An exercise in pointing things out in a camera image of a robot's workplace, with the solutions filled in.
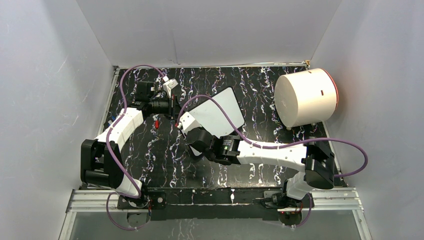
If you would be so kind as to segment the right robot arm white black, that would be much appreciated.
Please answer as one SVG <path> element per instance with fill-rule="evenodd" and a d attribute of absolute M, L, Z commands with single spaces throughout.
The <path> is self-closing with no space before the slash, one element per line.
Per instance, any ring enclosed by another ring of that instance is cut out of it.
<path fill-rule="evenodd" d="M 335 161 L 331 149 L 323 142 L 310 139 L 295 145 L 255 142 L 239 135 L 216 137 L 202 127 L 190 130 L 186 143 L 211 162 L 221 165 L 263 164 L 290 168 L 297 174 L 283 187 L 282 202 L 295 207 L 314 189 L 334 187 Z"/>

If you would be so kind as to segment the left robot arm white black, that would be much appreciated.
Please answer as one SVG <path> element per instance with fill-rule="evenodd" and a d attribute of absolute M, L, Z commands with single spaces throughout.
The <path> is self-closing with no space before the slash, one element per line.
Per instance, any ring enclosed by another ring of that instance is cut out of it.
<path fill-rule="evenodd" d="M 134 131 L 151 115 L 164 115 L 174 120 L 180 110 L 173 88 L 178 82 L 170 79 L 157 90 L 151 81 L 137 84 L 132 100 L 126 103 L 116 119 L 95 139 L 81 144 L 80 179 L 83 183 L 114 190 L 129 197 L 137 208 L 149 203 L 143 183 L 130 176 L 123 166 L 121 150 Z"/>

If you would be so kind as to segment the small white whiteboard black frame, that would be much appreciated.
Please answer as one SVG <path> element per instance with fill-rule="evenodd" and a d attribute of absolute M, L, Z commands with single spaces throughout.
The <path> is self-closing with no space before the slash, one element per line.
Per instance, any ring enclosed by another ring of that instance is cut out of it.
<path fill-rule="evenodd" d="M 188 111 L 202 125 L 202 127 L 215 137 L 224 137 L 234 132 L 232 125 L 237 128 L 245 124 L 242 110 L 232 87 L 227 87 L 215 94 L 212 99 L 205 99 L 203 103 Z"/>

